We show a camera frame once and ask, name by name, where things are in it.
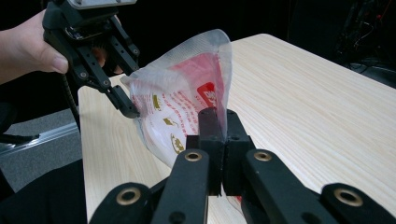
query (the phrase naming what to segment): transparent plastic bag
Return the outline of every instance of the transparent plastic bag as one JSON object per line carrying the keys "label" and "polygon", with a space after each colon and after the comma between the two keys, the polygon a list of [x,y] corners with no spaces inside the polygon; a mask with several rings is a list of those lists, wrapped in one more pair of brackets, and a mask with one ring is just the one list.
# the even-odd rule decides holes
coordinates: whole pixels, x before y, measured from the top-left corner
{"label": "transparent plastic bag", "polygon": [[134,122],[146,146],[172,167],[187,135],[198,134],[202,109],[216,108],[225,139],[231,78],[231,42],[216,29],[184,41],[120,81],[140,112]]}

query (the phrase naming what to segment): black cable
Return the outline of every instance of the black cable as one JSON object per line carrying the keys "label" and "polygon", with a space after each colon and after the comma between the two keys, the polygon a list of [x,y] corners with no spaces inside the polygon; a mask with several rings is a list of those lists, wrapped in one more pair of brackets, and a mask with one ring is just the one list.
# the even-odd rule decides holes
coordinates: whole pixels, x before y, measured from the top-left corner
{"label": "black cable", "polygon": [[73,117],[76,121],[78,131],[81,132],[80,125],[79,125],[79,113],[76,102],[73,98],[73,94],[70,91],[69,83],[67,81],[66,75],[61,75],[61,82],[62,82],[62,90],[64,92],[64,98],[69,105],[70,110],[72,111]]}

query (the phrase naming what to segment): red printed label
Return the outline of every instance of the red printed label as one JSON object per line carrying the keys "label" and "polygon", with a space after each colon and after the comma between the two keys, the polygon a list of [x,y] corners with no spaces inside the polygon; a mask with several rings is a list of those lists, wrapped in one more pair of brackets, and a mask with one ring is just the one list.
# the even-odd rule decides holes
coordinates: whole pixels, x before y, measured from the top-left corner
{"label": "red printed label", "polygon": [[212,82],[206,82],[206,84],[198,87],[197,91],[208,107],[216,106],[215,85]]}

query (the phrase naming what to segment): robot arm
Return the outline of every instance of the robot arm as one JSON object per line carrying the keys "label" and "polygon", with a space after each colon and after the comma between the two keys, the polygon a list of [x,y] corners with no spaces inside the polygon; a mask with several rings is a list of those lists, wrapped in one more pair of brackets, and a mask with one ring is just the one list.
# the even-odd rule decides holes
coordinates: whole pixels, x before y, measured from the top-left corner
{"label": "robot arm", "polygon": [[[43,20],[44,39],[69,61],[69,72],[78,87],[89,86],[104,93],[127,118],[139,116],[120,86],[111,86],[109,76],[118,65],[126,75],[139,69],[139,49],[115,18],[117,6],[135,1],[58,0],[49,2]],[[107,51],[101,67],[92,47]]]}

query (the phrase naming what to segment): light wood surface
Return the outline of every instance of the light wood surface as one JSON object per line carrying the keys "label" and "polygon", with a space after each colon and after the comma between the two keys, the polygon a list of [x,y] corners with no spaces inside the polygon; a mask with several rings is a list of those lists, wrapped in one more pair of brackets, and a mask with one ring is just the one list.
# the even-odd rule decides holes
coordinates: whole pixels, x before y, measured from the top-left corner
{"label": "light wood surface", "polygon": [[[123,87],[120,76],[111,80]],[[117,185],[151,187],[170,170],[104,94],[84,87],[78,97],[90,219]],[[396,216],[396,90],[270,35],[254,35],[233,42],[228,108],[256,147],[275,152],[306,187],[320,192],[346,183]],[[244,219],[225,197],[210,197],[208,223]]]}

